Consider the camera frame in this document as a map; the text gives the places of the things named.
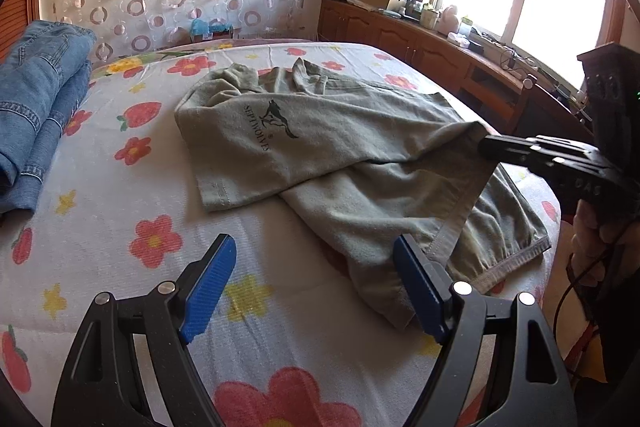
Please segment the person's right hand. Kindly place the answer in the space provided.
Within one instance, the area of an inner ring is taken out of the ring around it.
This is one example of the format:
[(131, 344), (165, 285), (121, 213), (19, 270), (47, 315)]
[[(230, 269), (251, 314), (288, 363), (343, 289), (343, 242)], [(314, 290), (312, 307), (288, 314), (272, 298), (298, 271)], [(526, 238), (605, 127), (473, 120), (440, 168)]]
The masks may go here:
[[(604, 253), (614, 247), (622, 254), (617, 267), (606, 267)], [(572, 238), (573, 257), (570, 265), (579, 284), (596, 287), (611, 274), (615, 282), (630, 277), (639, 269), (639, 223), (610, 222), (599, 225), (597, 211), (589, 202), (578, 202)]]

